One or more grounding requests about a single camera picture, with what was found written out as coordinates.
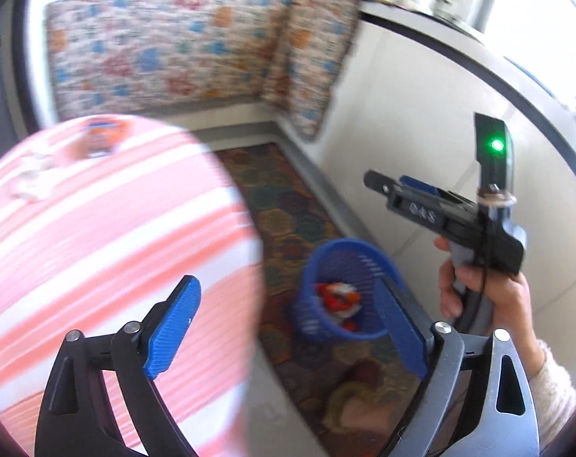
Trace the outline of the person's right forearm sleeve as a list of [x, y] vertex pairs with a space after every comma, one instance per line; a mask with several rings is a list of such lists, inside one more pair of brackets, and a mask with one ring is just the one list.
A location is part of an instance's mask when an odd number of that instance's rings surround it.
[[556, 362], [549, 345], [539, 339], [544, 363], [530, 379], [542, 450], [558, 436], [576, 409], [576, 388], [569, 371]]

